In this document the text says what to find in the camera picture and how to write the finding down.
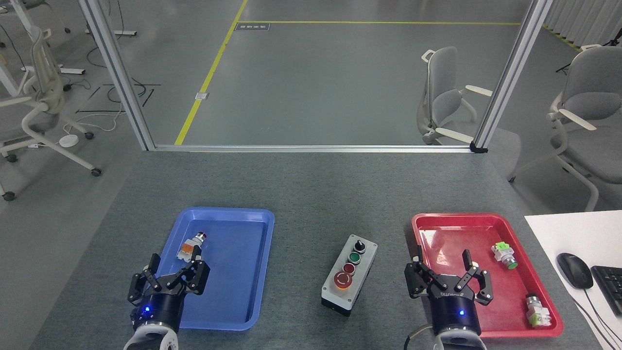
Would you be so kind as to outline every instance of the table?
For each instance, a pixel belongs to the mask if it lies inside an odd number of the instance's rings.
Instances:
[[[568,283],[555,259],[560,253],[572,253],[589,267],[594,265],[622,267],[622,254],[620,254],[622,210],[533,215],[526,216],[525,219],[570,295],[588,311],[604,332],[604,327],[598,323],[584,292]],[[594,287],[588,290],[588,295],[600,316],[618,336],[622,336],[622,318],[617,318],[613,314],[596,281]],[[610,348],[592,324],[589,325],[603,348]]]
[[[561,336],[487,339],[490,349],[594,348],[518,200],[487,154],[143,152],[32,349],[122,348],[133,333],[131,275],[162,251],[191,206],[265,208],[276,220],[257,323],[244,332],[182,329],[182,349],[402,348],[430,321],[404,279],[410,220],[421,212],[504,216],[557,306]],[[322,306],[320,294],[350,234],[378,251],[346,318]],[[420,334],[409,349],[431,349],[432,340]]]

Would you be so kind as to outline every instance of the black keyboard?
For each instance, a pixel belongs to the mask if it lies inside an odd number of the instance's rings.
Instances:
[[[592,266],[592,274],[613,313],[622,316],[622,268]]]

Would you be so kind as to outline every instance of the black computer mouse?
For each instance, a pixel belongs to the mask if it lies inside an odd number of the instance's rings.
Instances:
[[[590,268],[578,256],[570,253],[561,253],[557,256],[557,263],[573,287],[587,289],[594,285]]]

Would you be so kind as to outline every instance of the red push button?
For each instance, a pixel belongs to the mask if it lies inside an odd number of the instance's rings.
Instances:
[[[354,276],[354,272],[356,270],[356,267],[354,266],[353,263],[346,263],[343,268],[343,271],[345,271],[347,274],[349,274],[350,276]]]
[[[335,281],[335,285],[339,289],[346,289],[352,284],[352,276],[344,271],[337,272],[333,279]]]

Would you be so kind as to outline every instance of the red tray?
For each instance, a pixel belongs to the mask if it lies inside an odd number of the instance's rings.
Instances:
[[[490,271],[494,299],[488,306],[475,304],[482,338],[554,337],[562,334],[564,324],[549,294],[508,221],[497,214],[418,214],[412,218],[417,243],[422,246],[424,262],[436,273],[465,273],[462,251],[468,249],[473,261]],[[494,259],[490,247],[506,242],[514,249],[518,266],[508,270]],[[475,279],[469,282],[479,291]],[[549,309],[551,326],[532,328],[525,316],[525,295],[535,293]]]

